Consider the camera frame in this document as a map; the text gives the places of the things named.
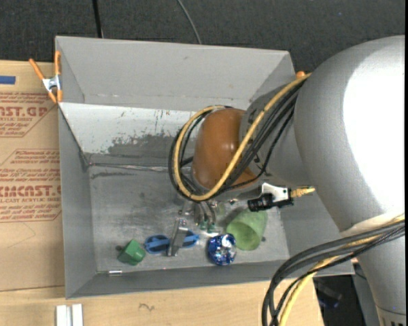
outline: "black cable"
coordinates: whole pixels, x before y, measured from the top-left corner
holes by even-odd
[[[240,162],[238,163],[238,165],[236,166],[236,168],[234,169],[234,171],[232,172],[230,177],[226,180],[224,186],[221,187],[221,190],[217,194],[221,194],[223,192],[226,192],[229,189],[240,187],[239,185],[231,187],[231,185],[234,182],[236,182],[236,180],[240,177],[240,175],[250,165],[251,161],[256,157],[256,155],[257,155],[258,151],[260,150],[260,148],[262,147],[263,143],[266,141],[266,139],[269,137],[269,135],[273,132],[275,127],[280,123],[281,119],[287,114],[288,110],[290,110],[291,108],[294,107],[294,104],[295,104],[295,101],[292,101],[291,103],[288,103],[279,112],[278,116],[273,120],[273,122],[272,122],[272,117],[271,117],[271,119],[267,120],[266,123],[270,122],[270,124],[268,124],[268,127],[260,129],[259,133],[261,133],[261,134],[259,136],[257,136],[256,138],[254,138],[251,146],[243,154]],[[287,124],[284,124],[283,129],[279,130],[279,132],[277,134],[277,140],[279,140],[279,138],[281,137],[282,132],[283,132],[284,128],[286,127],[286,125]],[[265,168],[261,168],[260,176],[264,173],[264,171],[265,171]],[[259,176],[254,177],[250,181],[246,181],[245,183],[242,183],[241,185],[245,185],[245,184],[248,184],[248,183],[250,183],[252,181],[255,181],[255,180],[257,180],[257,178],[259,178]]]
[[[177,2],[178,2],[178,5],[180,5],[180,7],[182,8],[184,14],[186,15],[186,18],[188,19],[188,21],[189,21],[189,23],[190,23],[190,25],[191,25],[191,27],[192,27],[192,29],[193,29],[193,32],[194,32],[194,34],[195,34],[195,37],[197,38],[198,43],[199,43],[200,45],[202,45],[203,43],[201,42],[201,38],[199,37],[197,28],[195,27],[195,24],[194,24],[194,22],[192,21],[192,18],[189,16],[188,11],[187,11],[186,8],[184,7],[184,5],[183,5],[183,3],[182,3],[181,0],[177,0]]]
[[[242,182],[242,183],[238,183],[238,184],[236,184],[236,185],[234,185],[234,186],[226,187],[226,188],[223,189],[222,192],[227,192],[227,191],[230,191],[230,190],[232,190],[232,189],[235,189],[235,188],[238,188],[238,187],[242,187],[242,186],[244,186],[244,185],[247,185],[247,184],[249,184],[249,183],[251,183],[251,182],[254,182],[255,180],[257,180],[259,177],[261,177],[261,176],[263,175],[263,173],[266,171],[267,164],[269,163],[269,160],[270,160],[270,157],[271,157],[273,148],[276,146],[277,142],[278,142],[279,139],[281,138],[281,136],[282,136],[284,130],[286,129],[286,127],[287,127],[287,125],[288,125],[290,119],[292,118],[292,116],[293,116],[293,112],[286,118],[286,120],[284,121],[283,125],[282,125],[281,128],[279,129],[279,132],[278,132],[277,136],[275,137],[275,139],[273,140],[273,142],[272,142],[272,144],[271,144],[272,148],[268,151],[268,154],[267,154],[266,159],[265,159],[265,163],[263,164],[262,168],[260,169],[259,174],[256,175],[254,178],[252,178],[252,179],[250,179],[250,180],[244,181],[244,182]]]
[[[263,123],[260,130],[257,132],[254,140],[251,145],[247,148],[245,153],[242,155],[242,159],[236,166],[236,169],[233,171],[233,174],[230,176],[230,179],[227,180],[225,187],[231,186],[237,178],[244,172],[244,170],[249,166],[252,159],[257,155],[258,151],[262,147],[263,143],[269,137],[269,135],[274,131],[282,117],[287,113],[287,110],[290,105],[295,104],[296,92],[301,87],[302,84],[299,84],[296,87],[293,87],[283,98],[280,98],[278,103],[274,106],[272,112],[268,115],[267,119]],[[291,103],[288,103],[281,111],[282,107],[290,100],[293,99]]]
[[[347,238],[341,238],[341,239],[337,239],[334,240],[332,242],[326,242],[324,244],[320,244],[316,247],[312,247],[310,249],[304,250],[298,254],[296,254],[295,256],[291,257],[290,259],[288,259],[286,262],[284,262],[284,264],[282,264],[278,270],[275,272],[275,274],[273,275],[272,279],[271,279],[271,284],[269,285],[269,289],[267,291],[265,300],[263,301],[263,306],[262,306],[262,320],[265,320],[267,317],[267,309],[269,308],[271,311],[271,314],[273,314],[275,312],[275,306],[273,305],[273,299],[270,299],[271,296],[273,296],[273,292],[275,291],[276,286],[285,278],[287,277],[289,274],[292,274],[294,271],[302,268],[302,266],[296,266],[302,259],[305,259],[306,257],[311,257],[312,255],[316,255],[316,256],[312,256],[312,260],[308,261],[307,263],[313,263],[316,261],[320,261],[325,257],[324,255],[326,255],[326,253],[321,253],[325,250],[331,250],[334,249],[335,247],[341,247],[343,245],[347,245],[351,242],[357,241],[357,240],[363,240],[372,236],[377,236],[380,234],[383,234],[385,232],[391,231],[391,230],[395,230],[395,229],[399,229],[402,227],[404,221],[400,221],[398,223],[392,223],[390,225],[386,225],[382,228],[377,228],[374,230],[370,230],[368,232],[365,233],[361,233],[361,234],[356,234]]]
[[[103,36],[103,29],[101,28],[100,12],[99,12],[99,9],[98,9],[98,1],[97,0],[92,0],[92,8],[94,10],[95,24],[97,26],[97,36],[98,36],[98,38],[102,39],[102,38],[104,38],[104,36]]]
[[[390,242],[392,240],[395,240],[397,238],[400,238],[401,236],[405,235],[405,224],[399,228],[396,228],[394,230],[388,231],[385,234],[381,235],[379,238],[373,239],[372,241],[368,242],[367,244],[365,244],[361,249],[355,250],[354,252],[350,253],[349,255],[346,255],[336,261],[330,262],[329,264],[320,267],[320,268],[316,268],[313,270],[309,270],[308,272],[304,273],[303,275],[301,275],[300,277],[298,277],[295,281],[292,282],[292,284],[287,288],[287,290],[284,292],[283,296],[281,297],[278,307],[275,309],[275,313],[273,314],[273,320],[272,320],[272,325],[278,326],[279,321],[277,319],[279,312],[282,309],[282,306],[284,305],[284,302],[286,300],[286,298],[288,297],[289,292],[291,291],[291,289],[302,279],[304,279],[306,276],[319,272],[321,270],[325,270],[328,268],[331,268],[333,266],[337,266],[339,264],[342,264],[343,262],[349,261],[352,258],[359,256],[365,252],[367,252],[368,250],[381,245],[383,243],[386,242]],[[267,326],[267,321],[264,321],[262,319],[262,324]]]

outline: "gray panel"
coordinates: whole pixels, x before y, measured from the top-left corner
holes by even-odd
[[[61,192],[65,248],[65,295],[69,297],[95,274],[89,177],[71,130],[59,110]]]
[[[144,242],[151,235],[171,235],[182,206],[174,203],[176,192],[165,170],[93,166],[90,169],[90,190],[97,271],[136,272],[213,265],[206,254],[209,234],[194,224],[193,214],[183,216],[188,221],[187,227],[200,236],[200,241],[193,248],[180,249],[177,257],[147,255],[137,266],[123,264],[116,259],[118,252],[115,246],[125,245],[132,238]],[[219,215],[216,223],[221,230],[237,213],[246,209],[246,203],[227,204],[225,208],[226,213]],[[289,258],[279,211],[269,210],[268,215],[265,241],[254,251],[238,251],[236,264]]]
[[[184,111],[214,104],[245,109],[288,57],[276,50],[78,37],[57,37],[56,46],[85,103]],[[279,74],[292,75],[288,62]],[[80,103],[80,93],[64,91],[64,101]]]

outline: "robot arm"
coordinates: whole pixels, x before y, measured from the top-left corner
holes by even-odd
[[[255,198],[254,191],[263,182],[288,187],[313,185],[344,236],[402,215],[405,37],[352,47],[324,62],[304,80],[300,89],[295,86],[279,99],[276,110],[267,113],[279,116],[267,127],[268,134],[260,137],[258,130],[251,136],[262,143],[248,162],[247,174],[240,176],[253,182],[238,187],[236,195]],[[242,141],[272,96],[257,98],[242,115],[237,112],[235,122],[227,115],[224,125],[233,129],[222,140]],[[206,135],[202,130],[199,135]],[[228,144],[231,152],[221,163],[221,157],[212,154],[223,145],[212,139],[219,133],[214,128],[213,134],[197,142],[197,148],[203,150],[192,169],[199,191],[214,186],[214,175],[223,173],[239,146]],[[211,170],[217,164],[214,160],[222,165],[217,170]],[[206,178],[208,172],[213,173],[210,178]],[[236,180],[228,182],[235,185]],[[375,247],[358,259],[382,326],[406,325],[405,237]]]

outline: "yellow cable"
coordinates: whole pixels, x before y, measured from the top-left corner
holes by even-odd
[[[254,131],[257,128],[257,125],[261,122],[261,120],[263,119],[264,115],[266,112],[268,112],[268,110],[270,110],[270,108],[272,108],[272,106],[274,106],[274,104],[283,96],[285,95],[285,93],[287,93],[289,90],[291,90],[293,87],[297,86],[298,84],[300,84],[301,82],[305,81],[311,74],[307,74],[303,77],[300,77],[296,80],[294,80],[293,82],[290,82],[287,86],[285,86],[282,90],[280,90],[265,106],[265,108],[257,115],[256,119],[254,120],[254,122],[252,122],[252,125],[250,126],[250,128],[248,129],[245,137],[243,138],[242,142],[240,143],[239,148],[237,149],[237,151],[235,152],[235,155],[233,156],[233,158],[231,159],[231,162],[229,163],[229,165],[227,166],[224,174],[222,175],[222,177],[220,178],[220,180],[213,186],[213,188],[211,190],[209,190],[206,194],[203,195],[196,195],[196,194],[192,194],[192,192],[189,192],[189,190],[184,186],[183,181],[180,177],[180,167],[179,167],[179,163],[178,163],[178,156],[180,154],[180,148],[182,146],[182,141],[184,138],[184,135],[186,134],[187,129],[189,128],[189,126],[192,124],[192,122],[195,120],[196,117],[199,117],[200,115],[202,115],[203,113],[207,112],[207,111],[211,111],[215,108],[220,108],[220,106],[217,107],[210,107],[210,108],[206,108],[204,110],[201,110],[200,112],[196,113],[195,115],[193,115],[189,121],[186,123],[186,125],[183,127],[182,131],[180,132],[180,135],[178,137],[177,143],[175,144],[175,149],[174,149],[174,161],[173,161],[173,167],[174,167],[174,176],[175,176],[175,180],[177,181],[178,187],[180,188],[180,190],[186,194],[190,199],[192,200],[196,200],[196,201],[203,201],[206,200],[210,197],[212,197],[217,191],[219,191],[219,189],[222,187],[222,185],[224,184],[224,182],[228,179],[228,177],[230,176],[231,172],[233,171],[233,169],[235,168],[236,164],[239,161],[239,158],[241,157],[241,154],[243,153],[243,151],[245,150],[248,142],[250,141],[252,135],[254,134]]]
[[[392,221],[387,222],[385,225],[390,225],[392,223],[400,222],[400,221],[403,221],[403,220],[405,220],[405,215],[399,215],[398,217],[395,217]],[[378,234],[376,236],[369,237],[369,238],[365,238],[365,239],[362,239],[362,240],[356,240],[354,242],[346,244],[344,247],[351,247],[351,246],[354,246],[354,245],[362,244],[364,242],[370,242],[373,239],[377,238],[378,236],[380,236],[380,234]],[[326,266],[327,264],[334,261],[338,257],[339,256],[334,256],[334,257],[330,257],[328,259],[324,259],[323,261],[317,263],[311,270],[315,270],[316,268],[321,268],[322,266]],[[283,308],[283,311],[282,311],[282,314],[281,314],[281,319],[280,319],[280,322],[279,322],[279,326],[286,326],[288,315],[290,314],[290,311],[292,310],[297,297],[301,293],[304,286],[308,283],[308,281],[311,278],[313,278],[316,275],[316,273],[317,272],[313,272],[313,273],[308,274],[307,276],[305,276],[303,279],[301,279],[296,284],[296,287],[294,288],[294,290],[290,294],[290,297],[288,298],[288,301],[287,301],[286,305]]]

